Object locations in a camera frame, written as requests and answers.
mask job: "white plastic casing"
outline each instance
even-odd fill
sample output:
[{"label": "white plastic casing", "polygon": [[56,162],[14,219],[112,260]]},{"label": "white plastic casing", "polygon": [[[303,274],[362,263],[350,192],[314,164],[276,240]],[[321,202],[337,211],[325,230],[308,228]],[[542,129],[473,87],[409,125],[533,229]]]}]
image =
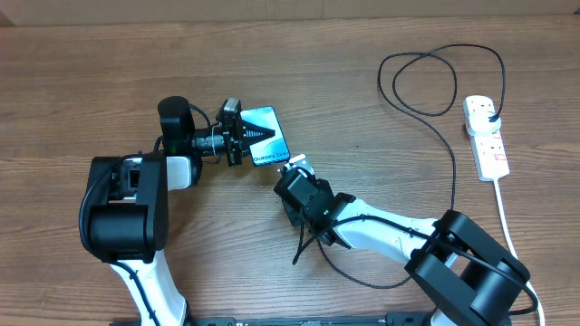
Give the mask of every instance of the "white plastic casing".
[{"label": "white plastic casing", "polygon": [[470,136],[483,136],[501,128],[501,118],[491,122],[489,118],[496,114],[493,101],[482,95],[468,96],[463,101],[465,125]]},{"label": "white plastic casing", "polygon": [[[436,218],[399,216],[369,206],[361,199],[355,199],[352,203],[347,204],[336,217],[336,220],[341,221],[360,215],[378,216],[426,235],[431,235],[435,231],[433,223],[437,221]],[[411,252],[415,249],[421,249],[426,242],[425,239],[418,236],[412,236],[390,225],[373,220],[360,220],[338,225],[334,231],[351,248],[373,250],[401,264],[409,262]],[[452,254],[446,265],[451,266],[455,258],[456,255]]]},{"label": "white plastic casing", "polygon": [[437,310],[431,317],[431,326],[457,326],[441,310]]},{"label": "white plastic casing", "polygon": [[[126,163],[141,164],[142,158],[127,158]],[[191,187],[191,159],[188,157],[167,157],[167,190]]]},{"label": "white plastic casing", "polygon": [[[187,312],[185,298],[179,294],[173,283],[165,254],[163,251],[155,253],[153,262],[145,264],[141,260],[119,261],[128,265],[137,273],[145,295],[150,303],[151,309],[155,311],[155,316],[162,326],[182,326]],[[145,308],[145,303],[137,289],[137,285],[130,278],[129,273],[119,266],[111,265],[129,288],[130,295],[139,309],[141,316],[141,326],[155,326]]]}]

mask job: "white power strip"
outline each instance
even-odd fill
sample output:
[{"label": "white power strip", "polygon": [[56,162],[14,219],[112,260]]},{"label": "white power strip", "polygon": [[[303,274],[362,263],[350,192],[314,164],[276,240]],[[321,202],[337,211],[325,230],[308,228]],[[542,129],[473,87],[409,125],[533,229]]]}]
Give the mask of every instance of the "white power strip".
[{"label": "white power strip", "polygon": [[[463,101],[463,111],[465,113],[465,125],[471,140],[473,159],[475,160],[475,167],[478,171],[478,178],[481,181],[493,182],[496,199],[498,201],[499,218],[504,236],[506,237],[507,247],[509,248],[509,252],[517,259],[516,248],[509,236],[508,222],[506,221],[504,205],[501,200],[501,193],[499,192],[499,180],[509,174],[506,149],[504,148],[503,140],[499,133],[501,123],[488,121],[488,116],[496,113],[493,101],[481,95],[469,96]],[[537,297],[536,291],[534,291],[530,282],[527,283],[527,287]],[[539,301],[539,297],[537,312],[540,326],[545,326],[546,318],[544,316],[544,308]]]},{"label": "white power strip", "polygon": [[508,158],[504,149],[503,140],[496,125],[488,124],[488,115],[493,115],[496,110],[490,98],[480,95],[467,97],[463,101],[463,112],[465,113],[466,126],[473,125],[473,119],[480,118],[483,123],[480,126],[487,126],[487,132],[480,131],[476,136],[469,134],[471,139],[471,149],[473,149],[473,159],[481,181],[493,181],[509,174]]}]

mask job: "wire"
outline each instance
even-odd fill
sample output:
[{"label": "wire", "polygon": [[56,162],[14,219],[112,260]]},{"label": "wire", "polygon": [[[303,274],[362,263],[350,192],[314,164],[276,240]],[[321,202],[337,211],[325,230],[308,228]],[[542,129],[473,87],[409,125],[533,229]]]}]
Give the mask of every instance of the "wire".
[{"label": "wire", "polygon": [[157,319],[157,316],[155,315],[155,311],[153,311],[153,308],[151,308],[149,300],[147,300],[147,294],[145,294],[145,290],[143,289],[143,285],[141,284],[139,276],[137,276],[137,273],[124,263],[113,262],[111,263],[111,265],[118,266],[122,268],[125,272],[129,273],[129,278],[135,282],[135,286],[137,286],[137,290],[139,290],[139,294],[141,296],[141,299],[143,300],[145,309],[147,309],[147,313],[149,314],[149,319],[153,320],[153,323],[155,323],[156,326],[160,326],[161,325],[160,321]]},{"label": "wire", "polygon": [[[449,61],[447,61],[444,58],[439,57],[436,54],[433,54],[439,50],[443,50],[443,49],[447,49],[450,47],[476,47],[476,48],[480,48],[480,49],[484,49],[484,50],[488,50],[492,53],[494,53],[496,55],[496,57],[499,60],[499,65],[501,66],[501,75],[502,75],[502,90],[501,90],[501,101],[499,103],[499,109],[498,109],[498,113],[494,116],[492,116],[490,118],[490,120],[495,121],[498,117],[499,117],[499,113],[501,112],[503,105],[504,105],[504,98],[505,98],[505,94],[506,94],[506,68],[504,66],[503,60],[501,59],[501,56],[499,56],[499,53],[497,53],[496,51],[494,51],[491,48],[488,48],[487,46],[483,46],[483,45],[477,45],[477,44],[468,44],[468,43],[457,43],[457,44],[449,44],[449,45],[444,45],[441,47],[438,47],[434,50],[431,50],[429,52],[406,52],[406,53],[395,53],[395,54],[391,54],[389,56],[387,56],[386,58],[384,58],[381,62],[381,65],[379,66],[379,71],[378,71],[378,76],[377,76],[377,85],[379,87],[379,91],[381,92],[382,97],[396,110],[414,118],[415,120],[418,120],[419,122],[421,122],[422,124],[424,124],[425,126],[427,126],[429,129],[431,129],[441,140],[441,142],[443,142],[443,144],[445,145],[445,147],[447,148],[447,151],[449,152],[449,156],[451,157],[451,164],[452,164],[452,169],[453,169],[453,179],[452,179],[452,184],[451,184],[451,205],[450,205],[450,209],[454,209],[455,206],[455,189],[456,189],[456,179],[457,179],[457,165],[455,162],[455,154],[453,153],[453,149],[451,149],[450,144],[445,140],[445,138],[443,138],[443,136],[433,127],[431,126],[427,121],[423,120],[422,118],[406,111],[404,108],[401,108],[397,105],[395,105],[395,103],[393,103],[391,100],[389,100],[389,98],[387,97],[387,95],[385,94],[383,88],[382,88],[382,81],[381,81],[381,75],[382,75],[382,67],[383,65],[390,59],[395,58],[395,57],[399,57],[399,56],[406,56],[406,55],[415,55],[417,56],[416,58],[414,58],[413,60],[407,62],[405,65],[402,66],[402,68],[400,68],[397,73],[395,73],[393,79],[392,79],[392,91],[393,94],[395,95],[395,97],[397,98],[397,100],[408,110],[411,110],[412,112],[415,112],[417,114],[423,115],[423,116],[428,116],[428,117],[439,117],[442,116],[443,114],[447,113],[451,107],[453,107],[453,104],[455,103],[455,99],[457,97],[457,74],[455,72],[455,69],[453,68],[453,66],[451,65],[451,63]],[[397,78],[399,77],[399,75],[410,65],[414,64],[415,62],[417,62],[420,59],[426,58],[426,57],[432,57],[435,58],[437,60],[440,60],[442,62],[444,62],[445,64],[447,64],[447,66],[449,67],[449,69],[451,70],[451,74],[453,75],[453,96],[451,98],[451,101],[449,102],[449,106],[441,111],[441,112],[437,112],[437,113],[429,113],[429,112],[424,112],[421,110],[417,110],[414,109],[411,105],[407,104],[402,98],[401,96],[399,96],[399,93],[397,92],[397,88],[396,88],[396,81]]]},{"label": "wire", "polygon": [[[509,236],[509,229],[508,229],[508,222],[506,221],[506,213],[504,212],[504,203],[501,200],[501,193],[499,192],[499,181],[494,178],[493,179],[493,188],[496,191],[496,200],[498,201],[498,210],[499,210],[499,219],[501,220],[501,228],[504,231],[504,236],[506,237],[507,247],[509,248],[509,252],[516,258],[516,248],[514,244],[511,242],[511,236]],[[532,287],[531,282],[526,283],[527,287],[537,296],[536,291]],[[537,315],[539,319],[540,326],[544,326],[546,324],[546,316],[544,315],[544,307],[542,307],[542,302],[537,300]]]},{"label": "wire", "polygon": [[208,115],[206,114],[206,112],[204,112],[202,109],[198,108],[197,106],[195,106],[193,104],[189,104],[189,108],[191,110],[194,110],[195,112],[201,114],[203,119],[205,119],[206,123],[208,124],[208,132],[209,132],[209,128],[211,128],[211,123],[209,123],[209,118],[208,118]]},{"label": "wire", "polygon": [[216,122],[214,124],[212,124],[211,126],[209,126],[211,128],[211,148],[214,151],[214,156],[217,157],[215,161],[213,162],[207,162],[204,161],[204,163],[208,163],[208,164],[219,164],[219,162],[221,162],[221,153],[217,153],[216,154],[216,144],[214,142],[214,129],[219,125],[219,122]]},{"label": "wire", "polygon": [[395,222],[392,222],[391,220],[387,220],[378,216],[355,216],[355,217],[349,217],[349,218],[345,218],[344,220],[338,221],[332,225],[327,226],[325,229],[323,229],[322,231],[320,231],[319,233],[313,235],[312,237],[310,237],[310,239],[308,239],[308,241],[306,241],[304,243],[304,245],[302,246],[302,248],[300,248],[300,250],[298,250],[298,252],[296,253],[296,256],[292,262],[292,264],[296,264],[298,262],[298,258],[300,257],[300,254],[308,247],[308,245],[310,245],[314,240],[318,239],[324,232],[328,232],[331,229],[333,229],[334,227],[337,227],[338,225],[343,225],[343,224],[347,224],[347,223],[351,223],[354,221],[361,221],[361,220],[372,220],[372,221],[378,221],[381,223],[384,223],[386,225],[390,225],[396,229],[402,230],[403,232],[406,232],[410,235],[415,235],[418,237],[421,237],[427,241],[429,241],[430,243],[443,247],[444,249],[451,251],[453,253],[455,253],[458,256],[464,257],[469,259],[471,262],[475,263],[475,264],[479,264],[485,268],[488,268],[490,271],[497,273],[498,275],[504,277],[505,279],[507,279],[508,281],[512,282],[515,286],[517,286],[518,288],[520,288],[522,291],[524,291],[532,300],[532,305],[528,308],[525,309],[521,309],[521,310],[516,310],[516,311],[512,311],[509,312],[510,315],[521,315],[521,314],[526,314],[526,313],[531,313],[534,312],[537,309],[538,306],[538,299],[536,297],[536,295],[522,282],[520,282],[519,280],[515,279],[514,277],[512,277],[511,275],[507,274],[506,272],[498,269],[496,266],[493,266],[479,258],[477,258],[476,256],[472,255],[472,254],[468,254],[465,251],[458,249],[457,247],[448,244],[438,238],[432,237],[430,235],[425,235],[424,233],[421,233],[419,231],[416,231],[412,228],[409,227],[405,227],[403,225],[397,224]]},{"label": "wire", "polygon": [[155,140],[155,145],[153,145],[153,153],[157,153],[160,150],[160,144],[162,140],[163,136],[157,137],[157,140]]},{"label": "wire", "polygon": [[363,282],[363,281],[357,280],[357,279],[355,279],[354,277],[350,276],[349,274],[347,274],[347,273],[345,273],[345,272],[341,271],[341,270],[340,270],[338,267],[336,267],[336,266],[333,264],[333,262],[331,262],[331,261],[330,261],[330,259],[328,259],[328,256],[327,256],[327,255],[326,255],[326,253],[324,252],[323,245],[320,243],[320,240],[319,240],[319,239],[316,239],[316,242],[318,243],[318,248],[320,248],[320,252],[323,254],[324,260],[326,260],[326,262],[327,262],[327,263],[328,263],[328,264],[329,264],[331,267],[333,267],[333,269],[334,269],[334,271],[335,271],[335,272],[337,272],[337,273],[339,273],[340,275],[344,276],[344,277],[345,277],[346,279],[348,279],[349,281],[353,281],[353,282],[355,282],[355,283],[358,283],[358,284],[360,284],[360,285],[362,285],[362,286],[369,287],[369,288],[371,288],[371,289],[376,289],[376,290],[388,290],[388,289],[394,289],[394,288],[396,288],[396,287],[399,287],[399,286],[401,286],[401,285],[404,285],[406,282],[408,282],[408,281],[411,279],[411,277],[410,277],[410,276],[408,276],[406,279],[404,279],[404,280],[402,280],[402,281],[400,281],[400,282],[398,282],[398,283],[392,284],[392,285],[373,285],[373,284],[369,284],[369,283],[366,283],[366,282]]},{"label": "wire", "polygon": [[[314,177],[314,175],[310,171],[308,171],[305,168],[299,167],[299,166],[294,166],[294,168],[296,168],[297,170],[300,170],[300,171],[304,172],[306,178],[308,180],[310,180],[311,182],[313,182],[313,183],[316,184],[316,178]],[[298,242],[298,250],[296,251],[297,253],[302,248],[302,243],[303,243],[304,239],[305,239],[305,222],[304,222],[304,220],[302,220],[300,222],[300,241]],[[406,282],[408,282],[411,279],[411,277],[407,277],[403,281],[401,281],[399,283],[396,283],[396,284],[391,284],[391,285],[373,285],[373,284],[370,284],[370,283],[366,283],[366,282],[363,282],[361,280],[358,280],[358,279],[352,277],[351,275],[343,272],[340,268],[336,267],[336,265],[334,265],[333,262],[331,262],[330,258],[328,258],[328,256],[324,252],[324,249],[323,249],[322,244],[320,243],[320,241],[318,241],[318,248],[320,248],[320,252],[322,253],[322,255],[324,257],[324,260],[334,269],[335,272],[337,272],[340,275],[344,276],[347,280],[353,281],[353,282],[358,283],[358,284],[360,284],[362,286],[366,286],[368,288],[376,289],[376,290],[388,290],[388,289],[394,289],[396,287],[402,286],[402,285],[404,285]]]}]

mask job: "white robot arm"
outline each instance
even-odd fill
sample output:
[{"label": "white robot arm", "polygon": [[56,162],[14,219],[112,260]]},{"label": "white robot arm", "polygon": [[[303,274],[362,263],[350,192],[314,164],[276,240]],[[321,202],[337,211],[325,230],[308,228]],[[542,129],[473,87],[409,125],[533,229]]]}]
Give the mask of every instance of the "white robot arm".
[{"label": "white robot arm", "polygon": [[[537,306],[537,298],[525,286],[530,278],[527,268],[460,212],[449,210],[441,219],[409,218],[351,195],[335,196],[326,180],[316,179],[305,155],[290,159],[279,171],[282,177],[275,192],[292,226],[305,226],[314,234],[298,250],[294,264],[315,239],[384,254],[404,264],[436,303],[439,309],[430,318],[432,326],[507,325],[509,314],[530,310],[509,311],[521,291],[532,297],[532,310]],[[471,260],[460,277],[449,268],[457,254]]]},{"label": "white robot arm", "polygon": [[128,260],[113,263],[111,267],[125,282],[139,309],[140,326],[183,326],[191,322],[188,304],[173,283],[163,250],[155,253],[149,264]]}]

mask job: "table surface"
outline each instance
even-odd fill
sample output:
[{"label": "table surface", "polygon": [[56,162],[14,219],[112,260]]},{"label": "table surface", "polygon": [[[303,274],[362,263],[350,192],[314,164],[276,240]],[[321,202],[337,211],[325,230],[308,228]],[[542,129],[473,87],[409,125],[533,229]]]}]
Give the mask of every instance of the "table surface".
[{"label": "table surface", "polygon": [[[78,209],[91,159],[150,150],[158,102],[181,95],[215,116],[228,97],[273,105],[289,148],[310,157],[335,192],[405,216],[441,217],[451,163],[436,136],[377,92],[381,59],[447,43],[480,43],[507,67],[503,136],[511,174],[507,219],[548,324],[580,318],[580,19],[577,16],[147,24],[0,29],[0,324],[106,325],[138,316],[111,268],[84,251]],[[493,55],[441,52],[455,66],[458,101],[428,119],[457,157],[456,208],[501,244],[493,186],[478,181],[462,100],[500,95]],[[383,78],[408,59],[387,64]],[[400,94],[444,109],[449,69],[410,67]],[[380,315],[430,310],[413,282],[372,290],[345,280],[298,242],[272,191],[277,167],[206,165],[199,185],[169,195],[166,255],[196,316]],[[376,284],[405,277],[378,254],[327,250],[347,273]],[[517,306],[528,304],[522,295]],[[533,325],[535,317],[515,323]]]}]

